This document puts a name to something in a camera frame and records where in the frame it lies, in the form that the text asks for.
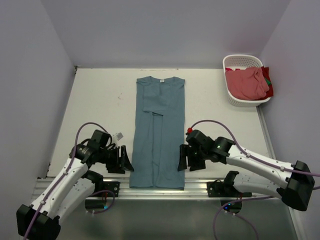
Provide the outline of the teal blue t shirt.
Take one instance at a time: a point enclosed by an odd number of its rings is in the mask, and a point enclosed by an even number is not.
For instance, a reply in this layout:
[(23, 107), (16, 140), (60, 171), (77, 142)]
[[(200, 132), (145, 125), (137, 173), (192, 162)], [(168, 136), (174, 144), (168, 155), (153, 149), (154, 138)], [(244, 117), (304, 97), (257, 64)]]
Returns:
[(184, 134), (185, 80), (137, 79), (130, 188), (184, 189), (185, 173), (178, 171)]

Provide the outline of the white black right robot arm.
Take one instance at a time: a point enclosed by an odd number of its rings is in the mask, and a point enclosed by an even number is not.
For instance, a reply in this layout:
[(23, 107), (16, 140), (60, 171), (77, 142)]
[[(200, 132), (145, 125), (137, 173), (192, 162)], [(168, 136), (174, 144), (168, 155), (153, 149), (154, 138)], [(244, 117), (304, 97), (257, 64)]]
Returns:
[(245, 169), (250, 174), (231, 170), (223, 181), (209, 187), (220, 197), (247, 197), (257, 193), (280, 199), (287, 206), (306, 211), (315, 186), (308, 165), (278, 161), (243, 149), (234, 140), (212, 139), (199, 130), (187, 134), (186, 144), (179, 147), (178, 171), (198, 171), (206, 168), (206, 161)]

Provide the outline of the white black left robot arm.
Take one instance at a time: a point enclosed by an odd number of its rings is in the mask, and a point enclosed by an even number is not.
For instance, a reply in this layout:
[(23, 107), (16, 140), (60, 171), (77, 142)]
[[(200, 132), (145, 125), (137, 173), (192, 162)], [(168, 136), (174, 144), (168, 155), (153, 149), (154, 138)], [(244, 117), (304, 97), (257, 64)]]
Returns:
[(99, 163), (108, 173), (133, 172), (126, 146), (118, 146), (122, 138), (122, 133), (110, 135), (97, 129), (90, 138), (75, 142), (65, 165), (43, 193), (18, 208), (18, 234), (25, 240), (55, 240), (62, 222), (86, 198), (115, 199), (119, 186), (107, 186), (104, 177), (90, 168)]

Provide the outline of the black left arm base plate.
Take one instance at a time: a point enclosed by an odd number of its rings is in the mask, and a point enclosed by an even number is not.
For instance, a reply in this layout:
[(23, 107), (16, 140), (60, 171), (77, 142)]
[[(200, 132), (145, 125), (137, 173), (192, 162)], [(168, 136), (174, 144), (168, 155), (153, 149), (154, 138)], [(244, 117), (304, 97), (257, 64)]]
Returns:
[(120, 182), (119, 181), (104, 181), (101, 190), (108, 190), (114, 193), (117, 198), (119, 196)]

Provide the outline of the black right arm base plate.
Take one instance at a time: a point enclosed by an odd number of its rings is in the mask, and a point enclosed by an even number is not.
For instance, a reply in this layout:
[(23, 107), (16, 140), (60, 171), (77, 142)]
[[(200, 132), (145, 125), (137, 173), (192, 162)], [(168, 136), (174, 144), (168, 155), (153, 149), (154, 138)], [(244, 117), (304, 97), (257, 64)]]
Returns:
[(209, 198), (250, 198), (251, 192), (241, 193), (233, 186), (227, 186), (223, 181), (217, 179), (206, 183), (207, 195)]

